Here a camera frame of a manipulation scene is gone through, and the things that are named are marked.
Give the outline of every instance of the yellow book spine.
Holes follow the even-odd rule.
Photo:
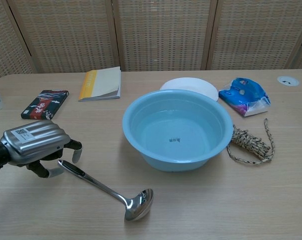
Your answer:
[[[82,100],[87,97],[90,98],[92,96],[96,76],[97,70],[91,70],[86,73],[79,100]]]

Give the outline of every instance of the light blue plastic basin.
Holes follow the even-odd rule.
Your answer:
[[[152,167],[196,169],[231,141],[233,124],[214,100],[186,90],[160,90],[136,99],[123,116],[129,143]]]

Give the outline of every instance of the ladle handle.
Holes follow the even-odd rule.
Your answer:
[[[86,172],[84,172],[83,170],[81,170],[77,166],[74,166],[73,164],[71,164],[70,162],[65,161],[65,160],[59,160],[58,164],[59,164],[59,166],[66,169],[67,171],[69,171],[73,175],[77,176],[78,178],[83,179],[84,181],[87,181],[88,183],[90,183],[90,184],[98,187],[99,189],[107,192],[109,195],[115,197],[118,201],[120,201],[124,205],[127,204],[125,197],[123,197],[119,193],[115,192],[114,190],[110,189],[108,186],[106,186],[106,185],[102,184],[101,182],[97,181],[96,179],[94,179],[93,177],[88,175]]]

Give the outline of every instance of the white plate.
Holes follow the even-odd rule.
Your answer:
[[[172,79],[170,81],[167,81],[161,88],[160,90],[164,89],[182,89],[182,90],[189,90],[193,92],[198,92],[202,95],[205,95],[214,101],[217,101],[219,98],[219,94],[215,86],[212,84],[208,83],[207,81],[204,81],[202,79],[197,79],[197,78],[186,78],[186,77],[181,77],[181,78],[176,78]]]

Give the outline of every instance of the round floor outlet cover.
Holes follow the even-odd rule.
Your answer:
[[[193,91],[196,93],[200,93],[202,95],[205,95],[214,101],[217,101],[219,98],[219,93],[215,86],[213,86],[211,83],[202,80],[202,79],[197,79],[195,77],[192,78],[186,78],[186,77],[181,77],[181,78],[176,78],[172,79],[170,81],[167,81],[161,88],[160,90],[164,89],[181,89],[181,90],[189,90]]]
[[[278,82],[286,85],[286,86],[298,86],[300,84],[300,82],[298,81],[298,79],[295,79],[291,76],[279,76],[277,78]]]

